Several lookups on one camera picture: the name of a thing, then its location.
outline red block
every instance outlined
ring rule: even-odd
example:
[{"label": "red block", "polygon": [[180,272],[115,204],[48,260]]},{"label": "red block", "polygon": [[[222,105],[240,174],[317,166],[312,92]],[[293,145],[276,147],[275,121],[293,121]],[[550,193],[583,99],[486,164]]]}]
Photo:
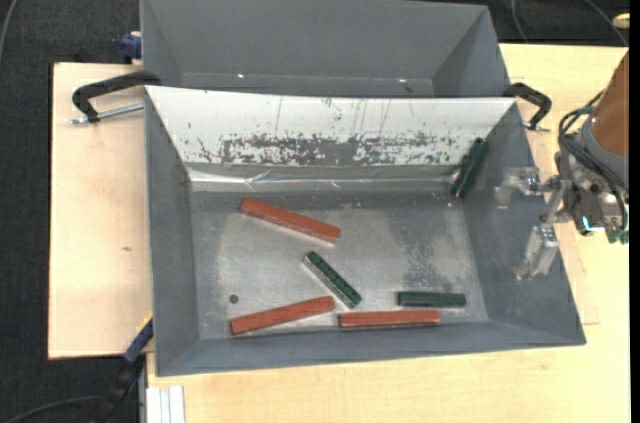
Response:
[{"label": "red block", "polygon": [[341,329],[417,327],[440,323],[437,309],[408,311],[356,311],[338,315]]},{"label": "red block", "polygon": [[320,222],[299,213],[293,213],[277,206],[258,201],[257,199],[244,198],[240,205],[240,211],[246,215],[266,220],[272,224],[293,229],[300,233],[321,238],[327,242],[336,243],[340,237],[340,228]]},{"label": "red block", "polygon": [[231,334],[237,336],[249,331],[257,331],[266,327],[272,327],[281,323],[301,320],[309,316],[328,313],[335,309],[333,297],[320,297],[317,299],[298,302],[290,306],[283,306],[276,309],[269,309],[261,313],[241,316],[231,320]]}]

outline light wood surface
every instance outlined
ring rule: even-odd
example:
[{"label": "light wood surface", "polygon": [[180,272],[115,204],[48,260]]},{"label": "light wood surface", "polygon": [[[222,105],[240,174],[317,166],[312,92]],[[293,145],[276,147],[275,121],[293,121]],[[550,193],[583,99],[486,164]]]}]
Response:
[{"label": "light wood surface", "polygon": [[[72,125],[73,91],[139,67],[54,66],[49,357],[121,354],[151,311],[143,113]],[[98,110],[142,89],[96,98]]]},{"label": "light wood surface", "polygon": [[[541,177],[554,174],[557,124],[604,88],[621,48],[501,45],[512,79],[549,94],[530,134]],[[142,113],[72,127],[73,90],[138,67],[58,64],[54,71],[49,355],[122,353],[151,307]],[[99,98],[99,108],[138,100]],[[533,109],[521,105],[526,118]],[[628,246],[557,226],[588,343],[582,347],[155,377],[184,385],[187,421],[627,421]]]}]

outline tray floor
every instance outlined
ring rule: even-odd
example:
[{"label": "tray floor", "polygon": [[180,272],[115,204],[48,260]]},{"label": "tray floor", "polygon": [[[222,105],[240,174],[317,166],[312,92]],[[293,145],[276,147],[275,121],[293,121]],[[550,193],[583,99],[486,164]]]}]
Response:
[{"label": "tray floor", "polygon": [[[353,311],[400,309],[400,290],[464,293],[464,308],[442,321],[484,321],[487,314],[463,208],[443,194],[318,194],[257,197],[336,225],[328,244],[239,212],[241,196],[191,194],[200,337],[229,338],[232,318],[330,294],[302,263],[320,254],[362,296]],[[350,311],[336,298],[336,312]],[[329,313],[250,335],[335,329]]]}]

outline dark green bar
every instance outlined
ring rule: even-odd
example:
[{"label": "dark green bar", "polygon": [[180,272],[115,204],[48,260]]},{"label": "dark green bar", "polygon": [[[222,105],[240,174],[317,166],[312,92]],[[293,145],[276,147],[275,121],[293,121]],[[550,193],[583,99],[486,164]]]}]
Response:
[{"label": "dark green bar", "polygon": [[462,199],[473,186],[473,182],[482,165],[482,160],[484,160],[487,154],[487,149],[489,149],[489,143],[486,140],[482,140],[481,138],[475,140],[471,146],[471,151],[462,159],[460,173],[451,187],[452,196]]},{"label": "dark green bar", "polygon": [[360,294],[331,268],[317,252],[311,251],[304,257],[303,262],[347,307],[353,309],[360,303],[362,300]]},{"label": "dark green bar", "polygon": [[398,292],[399,306],[415,307],[460,307],[467,304],[464,293],[441,293],[434,291]]}]

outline gray bin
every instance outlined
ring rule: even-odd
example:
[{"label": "gray bin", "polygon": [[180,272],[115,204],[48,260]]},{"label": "gray bin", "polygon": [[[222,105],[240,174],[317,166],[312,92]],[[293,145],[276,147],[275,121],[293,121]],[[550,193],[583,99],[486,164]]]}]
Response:
[{"label": "gray bin", "polygon": [[[160,97],[162,89],[145,95],[159,375],[585,342],[560,255],[547,276],[516,276],[545,202],[516,196],[508,210],[495,203],[504,170],[533,165],[513,100],[490,129],[471,134],[489,147],[464,199],[450,195],[457,165],[447,162],[334,168],[322,162],[214,165],[206,154],[185,156],[185,130],[211,118],[193,102],[204,101],[210,89],[354,102],[426,97],[461,98],[462,105],[476,98],[480,113],[493,112],[490,100],[502,96],[508,79],[485,8],[388,0],[142,0],[142,11],[145,70],[165,85],[201,89],[183,90],[171,118],[165,112],[171,98]],[[326,247],[259,225],[238,211],[248,192],[335,223],[343,234]],[[230,318],[329,294],[302,266],[310,250],[360,291],[356,311],[395,309],[398,290],[463,292],[467,305],[443,309],[437,327],[346,332],[330,314],[231,337]],[[349,311],[336,304],[338,312]]]}]

